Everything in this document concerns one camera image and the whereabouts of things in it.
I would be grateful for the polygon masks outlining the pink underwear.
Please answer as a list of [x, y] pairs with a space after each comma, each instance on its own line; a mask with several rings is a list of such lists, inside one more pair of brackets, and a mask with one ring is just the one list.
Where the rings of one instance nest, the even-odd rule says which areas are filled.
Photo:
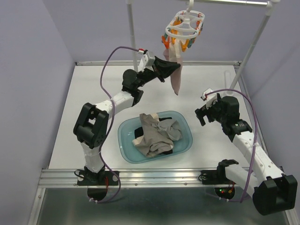
[[179, 40], [175, 40], [175, 44], [170, 43], [169, 49], [165, 49], [163, 52], [166, 61], [176, 62], [180, 64], [180, 67], [176, 69], [170, 76], [171, 86], [176, 95], [179, 94], [181, 85], [181, 71], [183, 60], [181, 57], [181, 46]]

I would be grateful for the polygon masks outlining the black underwear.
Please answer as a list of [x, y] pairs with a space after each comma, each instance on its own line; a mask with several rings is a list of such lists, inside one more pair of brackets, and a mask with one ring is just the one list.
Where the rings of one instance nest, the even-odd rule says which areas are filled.
[[[166, 119], [172, 119], [171, 117], [159, 117], [159, 121], [162, 121], [162, 120], [166, 120]], [[137, 128], [135, 131], [134, 131], [134, 134], [135, 134], [135, 138], [138, 138], [140, 136], [143, 135], [143, 129], [142, 129], [142, 126], [140, 126], [139, 128]], [[161, 153], [159, 155], [170, 155], [173, 153], [173, 150], [172, 151], [169, 151], [169, 152], [164, 152], [164, 153]]]

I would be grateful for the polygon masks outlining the dark grey underwear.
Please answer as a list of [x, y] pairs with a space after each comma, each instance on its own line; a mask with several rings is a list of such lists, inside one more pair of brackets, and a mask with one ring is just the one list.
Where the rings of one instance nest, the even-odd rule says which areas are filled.
[[156, 132], [167, 139], [172, 141], [178, 141], [182, 139], [181, 127], [177, 120], [166, 119], [162, 121], [157, 121], [152, 123], [151, 126], [156, 130]]

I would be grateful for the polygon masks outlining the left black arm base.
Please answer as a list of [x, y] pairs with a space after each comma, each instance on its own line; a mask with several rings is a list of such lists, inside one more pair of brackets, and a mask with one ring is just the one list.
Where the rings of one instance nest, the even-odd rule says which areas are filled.
[[[105, 203], [113, 199], [120, 191], [120, 178], [118, 171], [106, 171], [102, 168], [98, 173], [89, 170], [77, 169], [74, 171], [77, 177], [77, 185], [87, 187], [87, 196], [90, 202]], [[108, 196], [109, 187], [117, 187], [117, 192]]]

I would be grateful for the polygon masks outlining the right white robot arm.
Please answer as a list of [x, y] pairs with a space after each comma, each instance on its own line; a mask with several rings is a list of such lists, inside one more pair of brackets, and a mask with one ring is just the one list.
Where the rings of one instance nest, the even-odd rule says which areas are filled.
[[221, 124], [224, 134], [249, 163], [245, 170], [234, 159], [223, 159], [215, 170], [202, 170], [199, 180], [206, 185], [233, 182], [243, 189], [239, 202], [251, 198], [261, 215], [269, 215], [295, 207], [297, 180], [277, 167], [257, 142], [257, 130], [240, 118], [240, 105], [233, 96], [203, 94], [205, 105], [195, 113], [202, 126], [204, 118]]

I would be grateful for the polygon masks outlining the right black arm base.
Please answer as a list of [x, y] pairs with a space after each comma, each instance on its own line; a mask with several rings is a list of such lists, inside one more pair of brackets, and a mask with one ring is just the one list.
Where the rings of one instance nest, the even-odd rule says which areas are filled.
[[220, 199], [236, 202], [235, 183], [223, 175], [220, 175], [216, 170], [202, 170], [198, 176], [198, 180], [203, 185], [213, 185], [215, 194]]

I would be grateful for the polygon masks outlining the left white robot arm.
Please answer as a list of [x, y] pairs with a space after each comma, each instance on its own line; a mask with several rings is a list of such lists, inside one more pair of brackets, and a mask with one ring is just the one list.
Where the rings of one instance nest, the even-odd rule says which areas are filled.
[[143, 66], [139, 72], [127, 69], [123, 73], [122, 89], [114, 97], [109, 97], [108, 100], [95, 105], [85, 103], [82, 106], [73, 133], [84, 151], [85, 170], [91, 173], [104, 170], [99, 148], [107, 138], [108, 121], [114, 119], [114, 116], [121, 111], [139, 103], [143, 95], [140, 87], [156, 78], [164, 82], [178, 68], [180, 64], [177, 62], [154, 57], [150, 66]]

